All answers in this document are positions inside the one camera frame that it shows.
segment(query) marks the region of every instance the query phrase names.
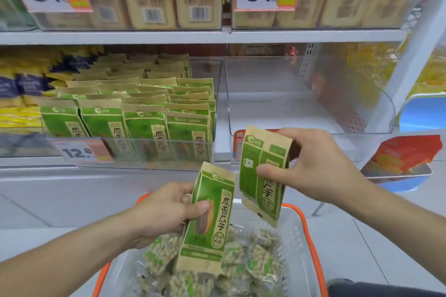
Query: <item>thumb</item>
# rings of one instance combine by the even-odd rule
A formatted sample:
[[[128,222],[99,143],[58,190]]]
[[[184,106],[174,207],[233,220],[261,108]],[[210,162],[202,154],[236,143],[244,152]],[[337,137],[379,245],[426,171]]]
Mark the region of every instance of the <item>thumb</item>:
[[[257,175],[267,178],[268,180],[279,182],[289,187],[295,187],[293,185],[295,176],[290,169],[282,169],[275,165],[264,164],[258,166],[256,172]]]
[[[183,220],[194,220],[209,210],[209,200],[185,206]]]

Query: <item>metal shelf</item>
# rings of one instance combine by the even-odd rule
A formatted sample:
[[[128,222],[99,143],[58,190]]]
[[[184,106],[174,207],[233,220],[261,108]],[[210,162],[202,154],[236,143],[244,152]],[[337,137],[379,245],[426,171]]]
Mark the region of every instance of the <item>metal shelf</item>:
[[[0,45],[105,45],[105,44],[226,44],[283,42],[403,42],[408,30],[313,29],[184,31],[60,31],[0,32]]]

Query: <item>white plastic basket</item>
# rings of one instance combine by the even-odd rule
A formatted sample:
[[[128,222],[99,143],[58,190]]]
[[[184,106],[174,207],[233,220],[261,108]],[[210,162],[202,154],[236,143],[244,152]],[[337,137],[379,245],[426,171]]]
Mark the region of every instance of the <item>white plastic basket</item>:
[[[240,199],[235,199],[231,223],[254,229],[269,229],[280,235],[283,245],[278,249],[279,258],[288,268],[284,282],[286,297],[328,297],[319,257],[309,236],[305,216],[299,209],[283,204],[279,223],[273,229],[247,210]],[[136,265],[143,253],[144,250],[137,249],[126,251],[105,266],[92,297],[124,296],[128,282],[135,277]]]

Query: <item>white floor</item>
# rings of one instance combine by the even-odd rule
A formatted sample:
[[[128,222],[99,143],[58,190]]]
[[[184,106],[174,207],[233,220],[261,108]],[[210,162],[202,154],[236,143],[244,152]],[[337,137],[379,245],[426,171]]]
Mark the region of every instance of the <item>white floor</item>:
[[[405,194],[405,198],[446,216],[446,162],[434,162],[432,170],[432,178],[417,191]],[[14,216],[18,220],[25,218],[25,215],[18,211],[1,211],[1,214]],[[326,280],[345,277],[353,281],[401,285],[446,293],[446,287],[442,283],[403,251],[348,214],[338,211],[328,216],[309,218],[307,222]],[[0,230],[0,261],[72,230],[48,228],[43,222],[30,224],[29,228],[32,229]],[[91,297],[97,275],[72,296]]]

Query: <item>right hand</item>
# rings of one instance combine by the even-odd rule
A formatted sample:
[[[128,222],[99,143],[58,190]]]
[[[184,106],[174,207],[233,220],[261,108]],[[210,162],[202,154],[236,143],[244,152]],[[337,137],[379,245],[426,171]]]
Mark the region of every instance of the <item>right hand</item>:
[[[282,128],[277,133],[295,141],[290,156],[291,160],[298,157],[298,161],[292,169],[260,165],[257,167],[258,175],[297,189],[317,201],[335,205],[351,199],[358,189],[370,184],[329,132]]]

